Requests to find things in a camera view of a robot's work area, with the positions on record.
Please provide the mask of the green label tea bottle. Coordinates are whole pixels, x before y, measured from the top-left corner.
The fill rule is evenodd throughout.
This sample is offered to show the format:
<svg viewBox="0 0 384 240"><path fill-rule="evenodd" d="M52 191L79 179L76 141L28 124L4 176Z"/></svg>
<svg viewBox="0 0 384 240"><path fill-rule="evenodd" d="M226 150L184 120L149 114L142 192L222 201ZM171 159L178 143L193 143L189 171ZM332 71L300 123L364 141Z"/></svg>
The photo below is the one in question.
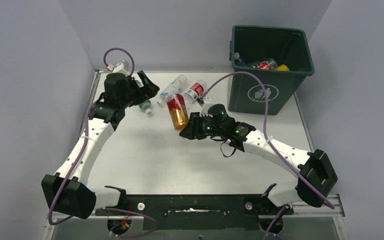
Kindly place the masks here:
<svg viewBox="0 0 384 240"><path fill-rule="evenodd" d="M145 113L147 116L151 116L153 114L152 103L149 99L138 105L141 112Z"/></svg>

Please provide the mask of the white blue label bottle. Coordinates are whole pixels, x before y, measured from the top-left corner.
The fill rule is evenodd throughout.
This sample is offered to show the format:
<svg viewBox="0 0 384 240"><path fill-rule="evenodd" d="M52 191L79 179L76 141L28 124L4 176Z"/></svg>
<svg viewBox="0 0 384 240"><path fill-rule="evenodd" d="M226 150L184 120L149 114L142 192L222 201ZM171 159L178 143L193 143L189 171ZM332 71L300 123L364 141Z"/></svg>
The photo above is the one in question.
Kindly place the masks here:
<svg viewBox="0 0 384 240"><path fill-rule="evenodd" d="M177 78L173 80L166 88L164 88L158 95L156 101L157 105L162 108L167 103L168 97L173 94L181 93L186 87L189 86L189 83L190 82L185 75L180 74L177 76Z"/></svg>

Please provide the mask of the red gold label bottle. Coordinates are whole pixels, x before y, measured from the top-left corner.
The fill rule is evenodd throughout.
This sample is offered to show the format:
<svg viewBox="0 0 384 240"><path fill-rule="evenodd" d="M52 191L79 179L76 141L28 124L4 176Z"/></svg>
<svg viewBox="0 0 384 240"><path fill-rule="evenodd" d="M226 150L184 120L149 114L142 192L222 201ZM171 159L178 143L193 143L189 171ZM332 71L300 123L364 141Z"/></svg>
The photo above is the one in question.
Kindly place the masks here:
<svg viewBox="0 0 384 240"><path fill-rule="evenodd" d="M183 130L189 123L184 97L180 93L172 94L167 99L167 107L174 129Z"/></svg>

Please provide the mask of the red label water bottle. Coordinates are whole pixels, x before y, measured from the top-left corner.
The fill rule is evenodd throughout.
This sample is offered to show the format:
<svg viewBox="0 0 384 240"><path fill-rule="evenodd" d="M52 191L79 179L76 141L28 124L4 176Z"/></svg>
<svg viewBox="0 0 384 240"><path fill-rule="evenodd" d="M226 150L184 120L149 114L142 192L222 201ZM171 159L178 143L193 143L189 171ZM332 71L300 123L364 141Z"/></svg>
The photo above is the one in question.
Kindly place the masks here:
<svg viewBox="0 0 384 240"><path fill-rule="evenodd" d="M198 97L202 96L207 89L207 83L200 79L195 82L184 94L183 98L186 102L194 103Z"/></svg>

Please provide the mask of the blue label water bottle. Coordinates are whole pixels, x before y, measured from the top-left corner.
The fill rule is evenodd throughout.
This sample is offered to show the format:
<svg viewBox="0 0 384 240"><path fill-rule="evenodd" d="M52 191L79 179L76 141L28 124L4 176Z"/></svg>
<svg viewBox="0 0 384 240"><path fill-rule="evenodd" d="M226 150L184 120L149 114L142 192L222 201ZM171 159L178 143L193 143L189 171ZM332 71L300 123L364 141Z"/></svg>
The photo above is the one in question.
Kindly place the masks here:
<svg viewBox="0 0 384 240"><path fill-rule="evenodd" d="M241 56L238 52L235 52L233 54L233 56L234 56L235 65L240 66L240 67L247 65L246 62L241 58Z"/></svg>

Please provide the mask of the yellow label bottle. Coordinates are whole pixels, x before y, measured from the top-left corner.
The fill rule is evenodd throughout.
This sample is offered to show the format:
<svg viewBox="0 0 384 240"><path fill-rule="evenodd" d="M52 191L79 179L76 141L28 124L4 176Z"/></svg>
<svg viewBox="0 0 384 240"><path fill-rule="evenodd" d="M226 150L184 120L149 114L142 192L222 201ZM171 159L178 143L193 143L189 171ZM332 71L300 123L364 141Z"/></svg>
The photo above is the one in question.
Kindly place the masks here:
<svg viewBox="0 0 384 240"><path fill-rule="evenodd" d="M277 71L284 71L284 72L289 72L290 71L290 69L285 64L279 65L276 70Z"/></svg>

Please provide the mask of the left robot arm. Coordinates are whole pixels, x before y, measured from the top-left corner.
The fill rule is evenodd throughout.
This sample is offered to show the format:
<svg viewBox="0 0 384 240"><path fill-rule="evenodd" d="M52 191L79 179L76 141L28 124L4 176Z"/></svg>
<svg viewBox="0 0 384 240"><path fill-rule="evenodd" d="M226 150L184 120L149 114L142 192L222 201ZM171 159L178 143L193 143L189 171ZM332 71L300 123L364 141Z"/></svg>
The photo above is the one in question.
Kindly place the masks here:
<svg viewBox="0 0 384 240"><path fill-rule="evenodd" d="M41 187L49 207L47 218L54 212L67 218L87 219L95 210L115 207L124 198L124 189L104 186L88 188L89 175L107 140L126 115L126 109L155 97L160 88L144 71L135 77L121 72L109 73L104 91L86 113L85 128L64 163L53 174L46 174Z"/></svg>

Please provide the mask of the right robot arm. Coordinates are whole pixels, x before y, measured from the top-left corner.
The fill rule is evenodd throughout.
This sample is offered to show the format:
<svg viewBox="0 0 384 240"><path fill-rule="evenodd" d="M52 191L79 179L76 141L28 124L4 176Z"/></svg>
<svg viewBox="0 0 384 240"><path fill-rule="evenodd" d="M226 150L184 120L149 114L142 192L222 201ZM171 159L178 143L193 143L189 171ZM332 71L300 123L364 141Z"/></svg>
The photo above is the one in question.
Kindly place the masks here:
<svg viewBox="0 0 384 240"><path fill-rule="evenodd" d="M334 209L328 195L338 176L328 155L320 149L311 152L280 142L248 123L235 120L223 104L214 104L204 112L192 112L179 136L224 142L234 151L259 156L294 175L295 180L273 183L263 193L261 207L266 213L275 213L281 206L295 202Z"/></svg>

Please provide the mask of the dark green trash bin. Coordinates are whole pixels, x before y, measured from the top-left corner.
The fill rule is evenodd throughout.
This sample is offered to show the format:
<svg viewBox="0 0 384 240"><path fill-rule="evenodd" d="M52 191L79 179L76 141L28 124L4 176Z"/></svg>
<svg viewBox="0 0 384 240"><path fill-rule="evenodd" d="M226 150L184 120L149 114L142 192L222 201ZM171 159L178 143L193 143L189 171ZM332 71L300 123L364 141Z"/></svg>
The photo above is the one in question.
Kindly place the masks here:
<svg viewBox="0 0 384 240"><path fill-rule="evenodd" d="M229 45L235 73L230 83L228 110L231 112L277 115L303 81L314 74L306 33L301 29L235 25ZM235 65L234 53L246 62ZM257 61L274 59L289 71L253 68Z"/></svg>

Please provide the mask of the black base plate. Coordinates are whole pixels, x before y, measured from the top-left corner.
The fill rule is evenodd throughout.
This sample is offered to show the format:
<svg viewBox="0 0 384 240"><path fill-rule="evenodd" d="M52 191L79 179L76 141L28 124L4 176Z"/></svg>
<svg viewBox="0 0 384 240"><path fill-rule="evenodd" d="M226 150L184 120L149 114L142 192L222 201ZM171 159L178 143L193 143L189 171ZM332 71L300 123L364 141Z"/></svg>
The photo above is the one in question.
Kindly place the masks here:
<svg viewBox="0 0 384 240"><path fill-rule="evenodd" d="M280 207L259 194L129 194L114 207L96 210L98 216L122 216L117 209L132 210L149 216L143 230L224 230L257 231L267 227Z"/></svg>

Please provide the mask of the aluminium front rail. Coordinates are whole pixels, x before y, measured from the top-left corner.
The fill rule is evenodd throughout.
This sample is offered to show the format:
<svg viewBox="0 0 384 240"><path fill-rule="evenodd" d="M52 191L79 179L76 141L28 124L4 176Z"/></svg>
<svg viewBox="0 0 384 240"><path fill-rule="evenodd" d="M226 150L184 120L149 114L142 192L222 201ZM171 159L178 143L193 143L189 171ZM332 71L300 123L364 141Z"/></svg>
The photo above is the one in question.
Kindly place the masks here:
<svg viewBox="0 0 384 240"><path fill-rule="evenodd" d="M92 214L99 216L114 216L111 208L131 209L153 218L167 217L174 214L215 214L253 216L258 214L268 218L276 215L280 207L269 202L260 194L204 194L204 195L163 195L163 194L126 194L115 193L115 202L99 205L96 197L60 197L54 211L86 219Z"/></svg>

